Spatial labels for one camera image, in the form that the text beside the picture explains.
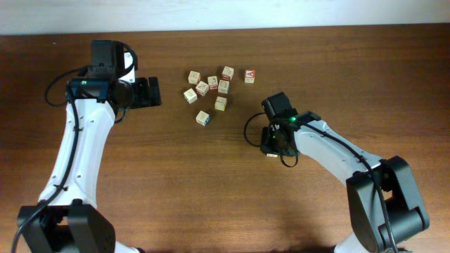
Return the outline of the blue number five block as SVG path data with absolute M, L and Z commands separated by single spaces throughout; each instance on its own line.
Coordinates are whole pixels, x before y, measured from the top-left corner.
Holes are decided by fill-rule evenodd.
M 210 115 L 207 114 L 206 112 L 204 112 L 204 111 L 201 110 L 201 111 L 197 114 L 195 120 L 196 120 L 197 123 L 199 123 L 200 125 L 202 125 L 202 126 L 205 127 L 205 126 L 207 126 L 207 125 L 209 124 L 209 122 L 210 122 Z

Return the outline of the yellow edged wooden block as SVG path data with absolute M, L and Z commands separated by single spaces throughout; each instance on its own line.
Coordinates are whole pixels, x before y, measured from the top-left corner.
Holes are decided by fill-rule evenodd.
M 227 104 L 227 98 L 217 96 L 217 99 L 214 103 L 214 109 L 219 111 L 225 111 Z

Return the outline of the red letter A block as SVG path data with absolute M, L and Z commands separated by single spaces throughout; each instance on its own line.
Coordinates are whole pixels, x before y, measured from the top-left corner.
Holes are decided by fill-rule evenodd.
M 252 84 L 255 82 L 255 70 L 246 69 L 244 72 L 244 82 L 246 84 Z

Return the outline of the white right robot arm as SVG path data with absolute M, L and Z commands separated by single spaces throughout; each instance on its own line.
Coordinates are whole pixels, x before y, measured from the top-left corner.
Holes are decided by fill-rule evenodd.
M 430 219 L 409 164 L 371 154 L 333 131 L 316 113 L 302 114 L 284 93 L 262 101 L 269 124 L 266 155 L 318 162 L 347 189 L 352 233 L 334 252 L 398 252 L 398 243 L 427 230 Z

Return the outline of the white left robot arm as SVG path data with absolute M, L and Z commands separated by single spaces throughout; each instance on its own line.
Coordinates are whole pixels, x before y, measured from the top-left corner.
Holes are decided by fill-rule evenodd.
M 157 77 L 137 78 L 138 68 L 129 45 L 93 40 L 91 64 L 70 71 L 57 160 L 37 204 L 20 208 L 12 252 L 20 239 L 31 252 L 141 252 L 117 241 L 96 203 L 106 139 L 123 120 L 118 114 L 162 103 Z

